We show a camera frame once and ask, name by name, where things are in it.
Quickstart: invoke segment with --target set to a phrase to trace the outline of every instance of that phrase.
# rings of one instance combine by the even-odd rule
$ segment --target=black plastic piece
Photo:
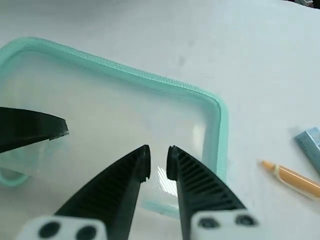
[[[0,107],[0,153],[69,134],[63,118],[42,112]]]
[[[109,240],[127,240],[140,184],[150,178],[150,170],[150,149],[144,145],[93,178],[56,215],[99,219]]]
[[[191,218],[196,212],[245,209],[212,171],[177,146],[168,150],[166,175],[176,181],[183,240],[190,239]]]
[[[39,231],[39,237],[42,239],[49,239],[55,236],[60,229],[60,223],[52,221],[41,227]]]

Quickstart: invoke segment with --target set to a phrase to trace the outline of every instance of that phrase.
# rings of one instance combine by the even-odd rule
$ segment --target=blue object
[[[296,142],[307,155],[315,169],[320,173],[320,130],[311,128],[295,137]]]

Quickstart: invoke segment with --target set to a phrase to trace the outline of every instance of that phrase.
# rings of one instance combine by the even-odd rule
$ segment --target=black screw hole
[[[48,239],[53,237],[59,232],[60,223],[57,221],[49,222],[41,227],[39,230],[39,236],[42,239]]]
[[[235,219],[235,223],[244,226],[254,226],[257,222],[249,215],[239,215]]]
[[[93,240],[97,230],[94,226],[84,226],[76,233],[76,240]]]
[[[206,217],[200,219],[198,226],[204,229],[213,229],[219,227],[219,223],[212,217]]]

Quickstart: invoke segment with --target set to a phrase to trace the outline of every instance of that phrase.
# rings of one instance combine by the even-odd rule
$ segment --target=green zipper trim
[[[6,63],[11,57],[23,51],[36,51],[53,57],[66,60],[72,64],[79,65],[80,67],[95,70],[97,67],[109,68],[122,73],[136,76],[135,79],[142,79],[138,85],[146,86],[148,84],[161,83],[167,86],[178,87],[180,89],[193,91],[198,93],[209,104],[217,105],[220,111],[220,123],[218,132],[218,147],[217,147],[217,162],[216,167],[212,162],[208,163],[209,169],[216,168],[216,175],[226,182],[227,178],[227,147],[228,147],[228,111],[225,103],[213,93],[203,90],[197,86],[168,78],[165,76],[156,75],[146,72],[137,68],[126,66],[99,56],[89,54],[72,47],[58,44],[46,39],[38,37],[21,37],[17,38],[0,49],[0,70],[3,64]]]

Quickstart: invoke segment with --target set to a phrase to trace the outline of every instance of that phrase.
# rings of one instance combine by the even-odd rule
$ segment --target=orange pencil
[[[281,182],[290,185],[299,193],[310,197],[320,198],[320,185],[284,166],[262,161],[262,166],[273,173]]]

